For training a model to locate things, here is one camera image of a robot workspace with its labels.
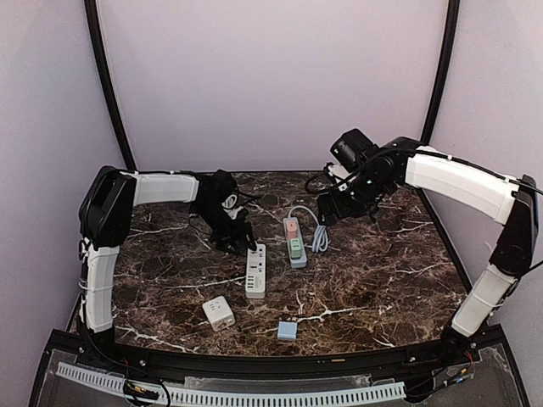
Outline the white power strip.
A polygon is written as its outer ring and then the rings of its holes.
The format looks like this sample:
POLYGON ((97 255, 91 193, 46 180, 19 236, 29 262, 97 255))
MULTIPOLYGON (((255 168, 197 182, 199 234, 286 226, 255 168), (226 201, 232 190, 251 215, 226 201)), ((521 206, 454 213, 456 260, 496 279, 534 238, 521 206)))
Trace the white power strip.
POLYGON ((247 251, 245 296, 262 299, 266 295, 266 245, 256 244, 256 250, 247 251))

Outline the pink plug adapter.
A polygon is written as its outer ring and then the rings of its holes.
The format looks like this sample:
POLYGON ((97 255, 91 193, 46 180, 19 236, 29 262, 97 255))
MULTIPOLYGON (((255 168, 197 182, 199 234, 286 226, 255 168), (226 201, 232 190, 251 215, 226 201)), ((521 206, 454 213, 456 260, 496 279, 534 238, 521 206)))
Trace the pink plug adapter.
POLYGON ((288 219, 285 222, 287 239, 292 240, 298 237, 298 223, 294 219, 288 219))

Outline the green plug adapter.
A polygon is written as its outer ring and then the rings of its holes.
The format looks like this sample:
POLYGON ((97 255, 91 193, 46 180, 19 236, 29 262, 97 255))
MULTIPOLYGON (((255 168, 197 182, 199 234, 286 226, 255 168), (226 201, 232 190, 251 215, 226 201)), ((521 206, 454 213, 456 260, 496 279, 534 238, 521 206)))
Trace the green plug adapter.
POLYGON ((288 240, 289 244, 289 257, 291 260, 298 260, 302 258, 303 243, 299 238, 288 240))

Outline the blue-grey power strip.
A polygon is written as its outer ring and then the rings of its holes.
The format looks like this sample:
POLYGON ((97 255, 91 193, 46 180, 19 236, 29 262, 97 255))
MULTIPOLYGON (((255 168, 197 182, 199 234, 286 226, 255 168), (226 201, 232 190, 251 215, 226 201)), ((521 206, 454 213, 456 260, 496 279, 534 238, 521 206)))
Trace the blue-grey power strip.
POLYGON ((296 217, 284 218, 283 228, 288 248, 288 261, 291 267, 293 269, 306 267, 307 255, 298 219, 296 217))

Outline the white cube socket adapter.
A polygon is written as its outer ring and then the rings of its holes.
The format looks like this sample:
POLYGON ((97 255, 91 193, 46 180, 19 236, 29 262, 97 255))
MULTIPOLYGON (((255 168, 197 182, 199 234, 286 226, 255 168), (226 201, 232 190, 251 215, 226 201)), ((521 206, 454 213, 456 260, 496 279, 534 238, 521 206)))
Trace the white cube socket adapter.
POLYGON ((226 329, 235 323, 234 313, 224 296, 203 303, 202 309, 214 332, 226 329))

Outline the blue plug adapter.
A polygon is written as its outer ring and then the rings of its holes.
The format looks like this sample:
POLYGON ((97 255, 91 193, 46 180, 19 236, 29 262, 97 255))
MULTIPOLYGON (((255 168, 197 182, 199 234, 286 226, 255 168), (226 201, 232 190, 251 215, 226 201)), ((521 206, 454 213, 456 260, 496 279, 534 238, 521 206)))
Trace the blue plug adapter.
POLYGON ((281 341, 295 341, 298 324, 292 321, 280 321, 277 329, 277 339, 281 341))

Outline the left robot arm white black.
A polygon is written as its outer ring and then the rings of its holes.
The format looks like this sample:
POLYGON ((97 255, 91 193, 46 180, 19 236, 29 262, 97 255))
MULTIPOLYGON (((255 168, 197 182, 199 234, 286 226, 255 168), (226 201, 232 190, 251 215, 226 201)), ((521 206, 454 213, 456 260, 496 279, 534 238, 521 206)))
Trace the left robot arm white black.
POLYGON ((224 170, 206 175, 102 167, 79 209, 81 323, 93 333, 106 332, 113 326, 115 263, 131 230, 132 211, 139 205, 188 204, 210 228, 210 241, 218 250, 232 254, 255 250, 247 209, 226 204, 237 193, 236 180, 224 170))

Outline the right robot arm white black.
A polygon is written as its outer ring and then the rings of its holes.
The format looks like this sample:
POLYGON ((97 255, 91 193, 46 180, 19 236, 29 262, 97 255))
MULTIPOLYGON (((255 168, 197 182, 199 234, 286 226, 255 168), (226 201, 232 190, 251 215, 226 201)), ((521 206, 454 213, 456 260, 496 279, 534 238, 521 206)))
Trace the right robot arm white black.
POLYGON ((344 133, 330 152, 336 161, 323 172, 332 185, 316 192, 319 221, 325 226, 374 216, 379 201, 400 185, 436 192, 502 225, 488 265, 451 319, 456 334, 473 336, 535 268, 542 192, 532 177, 502 175, 408 137, 379 147, 358 129, 344 133))

